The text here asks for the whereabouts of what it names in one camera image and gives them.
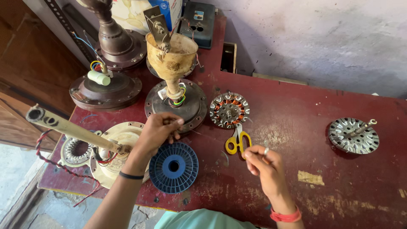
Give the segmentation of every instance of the blue wire spool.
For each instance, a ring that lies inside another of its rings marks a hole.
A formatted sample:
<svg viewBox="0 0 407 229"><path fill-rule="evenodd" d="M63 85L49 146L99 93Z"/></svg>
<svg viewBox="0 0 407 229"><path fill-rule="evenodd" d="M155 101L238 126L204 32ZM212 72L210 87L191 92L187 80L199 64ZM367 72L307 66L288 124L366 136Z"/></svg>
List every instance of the blue wire spool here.
<svg viewBox="0 0 407 229"><path fill-rule="evenodd" d="M197 155L181 142L163 145L151 158L149 173L153 185L160 191L180 193L188 189L197 177Z"/></svg>

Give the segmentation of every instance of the red bracelet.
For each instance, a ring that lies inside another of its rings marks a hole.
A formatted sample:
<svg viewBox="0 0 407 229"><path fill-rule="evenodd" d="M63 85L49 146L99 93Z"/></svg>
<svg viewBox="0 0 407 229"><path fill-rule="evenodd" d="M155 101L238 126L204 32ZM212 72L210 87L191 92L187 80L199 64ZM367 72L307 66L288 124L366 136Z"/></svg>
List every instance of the red bracelet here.
<svg viewBox="0 0 407 229"><path fill-rule="evenodd" d="M273 208L271 208L271 214L270 214L270 218L276 222L297 222L301 219L301 212L298 209L298 206L295 206L297 208L297 210L290 214L290 215L283 215L283 214L279 214L277 212L275 212L273 210Z"/></svg>

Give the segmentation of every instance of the red table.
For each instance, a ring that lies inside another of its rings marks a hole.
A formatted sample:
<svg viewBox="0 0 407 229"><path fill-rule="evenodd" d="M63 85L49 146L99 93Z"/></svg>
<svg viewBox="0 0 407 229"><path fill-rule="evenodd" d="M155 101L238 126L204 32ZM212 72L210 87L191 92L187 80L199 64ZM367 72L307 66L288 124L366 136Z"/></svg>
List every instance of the red table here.
<svg viewBox="0 0 407 229"><path fill-rule="evenodd" d="M287 185L303 213L307 228L401 228L407 218L407 101L340 90L289 84L220 71L226 18L217 16L211 50L199 49L203 68L187 79L199 84L208 104L228 90L243 95L250 104L250 120L243 129L253 144L266 145L283 155ZM142 80L138 102L114 112L76 108L71 122L88 130L106 131L127 121L145 123L144 101L160 82L144 64L127 74ZM327 129L333 120L354 117L376 119L380 138L377 151L362 156L346 154L332 146ZM164 194L150 180L141 188L137 205L189 211L221 211L237 220L275 227L260 180L238 155L225 155L225 142L234 130L216 127L206 117L203 124L181 139L199 159L196 181L180 194ZM60 159L60 140L53 161ZM87 166L73 169L90 174ZM322 176L324 186L298 181L298 172ZM48 166L38 187L89 194L95 183ZM94 197L103 198L101 188Z"/></svg>

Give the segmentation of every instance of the yellow scissors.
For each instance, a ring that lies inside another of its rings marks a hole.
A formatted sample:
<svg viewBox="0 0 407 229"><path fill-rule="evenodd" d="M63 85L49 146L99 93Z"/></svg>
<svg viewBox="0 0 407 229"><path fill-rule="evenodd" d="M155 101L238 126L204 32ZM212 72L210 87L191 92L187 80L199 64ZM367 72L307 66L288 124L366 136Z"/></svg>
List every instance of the yellow scissors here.
<svg viewBox="0 0 407 229"><path fill-rule="evenodd" d="M229 154L235 154L237 152L237 147L239 147L240 153L242 154L243 159L246 160L246 158L243 154L243 152L244 152L243 136L247 137L247 139L249 140L249 146L252 146L252 140L250 139L250 136L246 132L243 131L242 124L238 123L238 124L236 124L233 136L226 141L225 147L226 147L226 151ZM233 144L233 149L229 148L229 143Z"/></svg>

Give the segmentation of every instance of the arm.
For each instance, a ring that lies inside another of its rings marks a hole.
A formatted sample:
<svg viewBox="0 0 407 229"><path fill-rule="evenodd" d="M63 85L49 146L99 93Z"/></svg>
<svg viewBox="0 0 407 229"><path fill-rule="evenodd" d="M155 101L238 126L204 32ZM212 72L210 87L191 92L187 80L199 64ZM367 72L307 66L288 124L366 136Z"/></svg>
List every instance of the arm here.
<svg viewBox="0 0 407 229"><path fill-rule="evenodd" d="M152 114L121 171L128 175L143 176L147 163L164 141L168 139L172 144L173 136L180 138L177 130L182 128L183 123L184 120L175 114ZM127 228L141 182L118 176L84 228Z"/></svg>
<svg viewBox="0 0 407 229"><path fill-rule="evenodd" d="M261 187L269 198L275 212L289 215L296 211L285 183L281 156L269 150L264 156L264 146L254 145L245 150L247 168L250 172L260 175ZM277 222L278 229L303 229L302 219L297 222Z"/></svg>

